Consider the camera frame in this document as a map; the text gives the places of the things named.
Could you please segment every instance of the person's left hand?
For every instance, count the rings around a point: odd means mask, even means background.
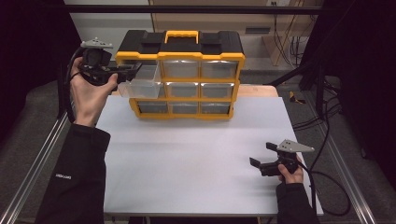
[[[117,86],[117,74],[113,74],[107,84],[93,86],[79,74],[78,67],[81,64],[82,58],[76,58],[71,69],[73,78],[70,81],[70,91],[76,107],[75,123],[94,127],[105,107],[107,96]]]

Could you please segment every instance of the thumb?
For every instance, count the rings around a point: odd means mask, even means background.
[[[106,88],[112,91],[114,88],[117,87],[117,77],[119,75],[117,73],[114,73],[111,75],[111,77],[108,79],[108,82],[105,84]]]
[[[279,172],[285,176],[285,180],[288,181],[291,179],[292,175],[289,173],[288,168],[286,168],[286,166],[284,164],[279,164],[277,166],[277,169],[279,169]]]

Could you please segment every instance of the person's right hand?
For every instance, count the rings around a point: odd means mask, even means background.
[[[279,164],[277,168],[279,169],[279,172],[282,174],[278,177],[280,181],[285,180],[286,184],[303,183],[304,172],[301,166],[298,166],[294,174],[289,173],[288,168],[286,168],[286,166],[283,164]]]

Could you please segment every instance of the wall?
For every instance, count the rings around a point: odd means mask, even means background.
[[[143,5],[148,0],[64,0],[67,5]],[[149,13],[71,13],[81,40],[98,39],[112,43],[114,49],[108,49],[113,54],[117,52],[122,39],[128,30],[147,30],[153,32],[152,19]]]

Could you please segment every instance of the yellow storage organizer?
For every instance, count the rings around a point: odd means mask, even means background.
[[[119,91],[142,119],[230,119],[244,61],[237,32],[131,30],[117,65],[143,65]]]

